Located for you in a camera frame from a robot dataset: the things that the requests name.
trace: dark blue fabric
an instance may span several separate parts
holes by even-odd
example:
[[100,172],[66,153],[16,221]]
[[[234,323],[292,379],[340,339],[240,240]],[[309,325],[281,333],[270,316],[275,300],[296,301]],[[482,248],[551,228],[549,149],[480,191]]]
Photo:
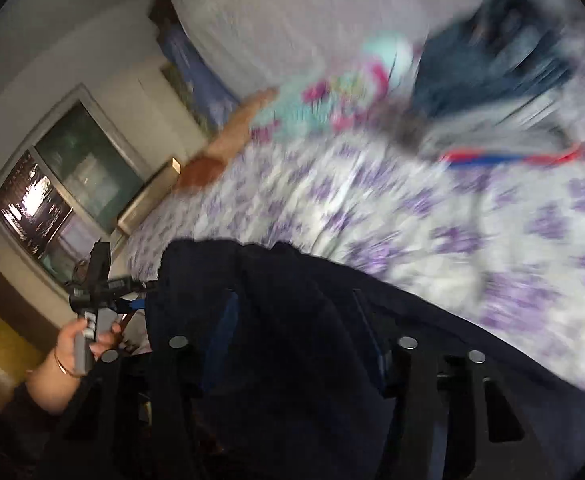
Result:
[[220,130],[239,104],[217,75],[208,68],[184,29],[173,25],[160,42],[164,56],[172,61],[192,90],[196,111]]
[[367,328],[353,289],[365,296],[382,337],[408,333],[453,355],[484,351],[556,478],[575,477],[585,464],[585,392],[476,325],[287,244],[267,250],[229,240],[173,241],[158,291],[146,300],[148,335],[153,348],[185,335],[206,351],[234,291],[240,311],[223,374],[197,403],[212,434],[274,478],[370,479],[393,402],[364,368],[357,341]]
[[442,117],[498,99],[536,96],[572,76],[553,26],[529,0],[487,0],[428,38],[413,109]]

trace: bed sheet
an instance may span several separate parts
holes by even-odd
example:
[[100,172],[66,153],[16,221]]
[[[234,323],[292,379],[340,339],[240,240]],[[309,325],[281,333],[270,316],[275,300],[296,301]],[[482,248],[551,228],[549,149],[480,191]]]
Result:
[[[585,140],[585,23],[563,31],[565,125]],[[157,275],[174,238],[278,240],[470,320],[585,389],[585,160],[445,169],[355,130],[252,144],[221,180],[169,197],[127,244]]]

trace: forearm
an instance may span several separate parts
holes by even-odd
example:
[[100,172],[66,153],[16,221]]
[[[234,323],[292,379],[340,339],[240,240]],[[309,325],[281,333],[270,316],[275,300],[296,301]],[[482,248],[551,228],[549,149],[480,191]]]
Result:
[[32,400],[42,409],[59,415],[66,409],[79,387],[80,379],[66,375],[55,361],[51,351],[45,361],[30,374],[26,388]]

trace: window frame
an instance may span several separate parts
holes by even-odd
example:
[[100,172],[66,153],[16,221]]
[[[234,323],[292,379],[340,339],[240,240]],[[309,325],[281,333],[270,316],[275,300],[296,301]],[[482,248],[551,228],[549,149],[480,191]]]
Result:
[[[112,121],[106,116],[106,113],[95,101],[95,98],[90,94],[88,89],[80,84],[66,96],[64,96],[57,104],[55,104],[51,110],[44,115],[44,117],[37,123],[37,125],[28,133],[26,138],[19,144],[16,151],[5,163],[0,171],[0,188],[3,186],[7,177],[12,172],[15,164],[23,156],[25,152],[30,152],[32,158],[42,169],[42,173],[50,180],[55,190],[61,195],[66,203],[72,208],[73,213],[80,216],[80,218],[94,227],[96,231],[102,234],[104,240],[111,242],[111,253],[115,257],[120,252],[124,245],[124,235],[115,228],[111,233],[106,232],[95,219],[79,204],[65,186],[59,181],[59,179],[50,170],[48,165],[44,162],[42,157],[36,150],[35,145],[37,142],[50,131],[50,129],[59,121],[71,108],[77,103],[81,103],[86,111],[93,118],[95,123],[101,128],[103,133],[106,135],[108,140],[122,156],[130,168],[141,178],[142,182],[147,182],[152,176],[152,170],[149,165],[139,155],[125,137],[119,132],[114,126]],[[16,238],[8,231],[6,225],[0,219],[0,232],[4,239],[9,245],[19,254],[21,259],[26,265],[50,288],[57,292],[64,300],[68,299],[68,295],[61,286],[44,268],[37,262],[16,240]]]

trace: bracelet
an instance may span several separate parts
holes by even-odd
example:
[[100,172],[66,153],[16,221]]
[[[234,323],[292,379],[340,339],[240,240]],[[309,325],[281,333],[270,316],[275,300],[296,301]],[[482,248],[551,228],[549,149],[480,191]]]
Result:
[[81,379],[83,377],[81,375],[74,374],[73,372],[68,370],[64,365],[61,364],[61,361],[59,361],[59,357],[57,356],[57,347],[55,347],[55,349],[52,353],[54,354],[54,360],[57,362],[57,366],[59,367],[59,370],[61,370],[65,375],[68,375],[69,377],[72,377],[73,379]]

